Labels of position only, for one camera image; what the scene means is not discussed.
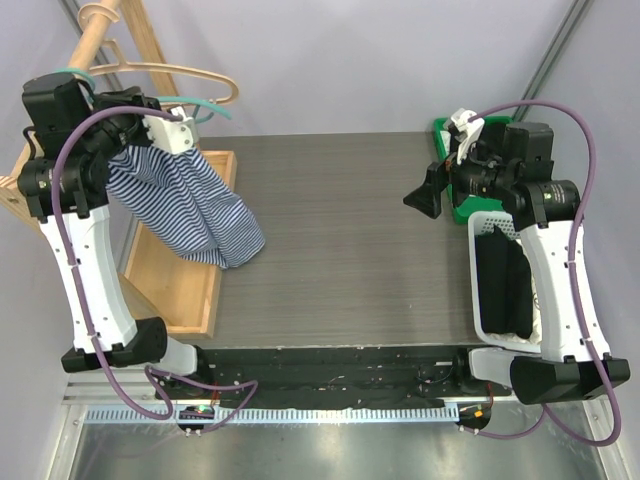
gray wall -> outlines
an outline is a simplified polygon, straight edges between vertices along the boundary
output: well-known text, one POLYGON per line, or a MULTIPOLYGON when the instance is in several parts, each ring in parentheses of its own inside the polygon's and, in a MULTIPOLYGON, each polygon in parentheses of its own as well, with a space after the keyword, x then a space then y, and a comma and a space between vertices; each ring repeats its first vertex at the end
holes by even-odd
MULTIPOLYGON (((602 328, 613 354, 627 358, 636 376, 616 390, 626 447, 636 453, 640 449, 639 23, 638 2, 594 2, 541 94, 581 112, 596 137, 599 162, 586 212, 585 252, 602 328)), ((533 110, 529 119, 546 121, 555 130, 556 178, 584 185, 587 150, 577 127, 542 109, 533 110)))
MULTIPOLYGON (((20 132, 29 124, 22 84, 64 66, 76 41, 51 0, 16 4, 0 18, 2 174, 11 171, 24 145, 20 132)), ((41 479, 66 383, 59 358, 73 338, 70 313, 46 242, 4 208, 0 224, 0 476, 41 479)))
MULTIPOLYGON (((154 0, 147 8, 169 62, 239 84, 234 120, 202 129, 225 136, 423 131, 462 105, 520 98, 568 3, 154 0)), ((203 80, 177 83, 189 95, 224 92, 203 80)))

white plastic basket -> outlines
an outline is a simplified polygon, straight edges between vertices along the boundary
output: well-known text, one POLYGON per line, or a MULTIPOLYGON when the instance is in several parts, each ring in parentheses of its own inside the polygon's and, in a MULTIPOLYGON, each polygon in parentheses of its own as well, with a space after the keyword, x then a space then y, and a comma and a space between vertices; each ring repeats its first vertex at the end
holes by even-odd
POLYGON ((520 235, 513 228, 513 219, 508 213, 474 212, 469 217, 469 265, 471 267, 473 326, 476 330, 476 335, 478 335, 480 340, 490 345, 527 353, 540 353, 540 345, 498 340, 490 337, 482 331, 482 321, 480 320, 480 296, 478 295, 478 272, 476 270, 476 237, 486 233, 492 233, 494 225, 497 225, 511 240, 520 238, 520 235))

wooden hanger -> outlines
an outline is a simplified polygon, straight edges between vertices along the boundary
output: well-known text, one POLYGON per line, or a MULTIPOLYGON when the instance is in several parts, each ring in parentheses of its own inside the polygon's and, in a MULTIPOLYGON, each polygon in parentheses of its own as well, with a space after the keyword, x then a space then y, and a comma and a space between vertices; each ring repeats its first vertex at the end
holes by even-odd
POLYGON ((200 70, 198 68, 182 67, 179 65, 168 65, 164 63, 149 63, 149 62, 129 62, 120 45, 115 40, 105 40, 102 44, 105 47, 109 47, 118 63, 110 63, 108 65, 98 65, 91 67, 89 73, 91 75, 106 75, 107 73, 119 73, 119 72, 162 72, 162 73, 174 73, 178 75, 189 75, 191 77, 203 78, 205 80, 211 80, 214 82, 221 82, 227 85, 231 89, 231 94, 228 97, 215 99, 214 102, 218 105, 225 105, 233 102, 240 91, 238 85, 231 78, 220 75, 218 73, 209 72, 207 70, 200 70))

wooden rack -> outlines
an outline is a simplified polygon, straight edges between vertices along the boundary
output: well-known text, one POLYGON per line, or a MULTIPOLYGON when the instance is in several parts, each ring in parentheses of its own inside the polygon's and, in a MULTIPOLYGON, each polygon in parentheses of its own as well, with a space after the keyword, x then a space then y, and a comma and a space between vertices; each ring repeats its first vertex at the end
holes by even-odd
MULTIPOLYGON (((142 0, 102 0, 100 5, 120 13, 145 62, 166 63, 142 0)), ((87 20, 84 33, 68 66, 88 70, 114 18, 96 11, 87 20)), ((158 95, 179 95, 173 77, 151 72, 158 95)), ((209 164, 233 189, 236 159, 233 152, 203 152, 209 164)), ((0 176, 0 204, 40 234, 31 218, 17 178, 29 157, 25 145, 13 170, 0 176)), ((213 335, 221 271, 218 267, 188 262, 177 257, 146 227, 139 224, 120 286, 134 318, 160 316, 169 333, 180 338, 210 338, 213 335)))

hanging garment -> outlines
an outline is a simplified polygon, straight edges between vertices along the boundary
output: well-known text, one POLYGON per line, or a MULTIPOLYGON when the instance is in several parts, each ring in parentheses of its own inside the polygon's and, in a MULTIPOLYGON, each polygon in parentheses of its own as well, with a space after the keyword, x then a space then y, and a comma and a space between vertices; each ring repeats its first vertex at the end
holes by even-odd
POLYGON ((129 146, 109 170, 108 191, 186 260, 238 267, 264 246, 251 211, 196 148, 129 146))

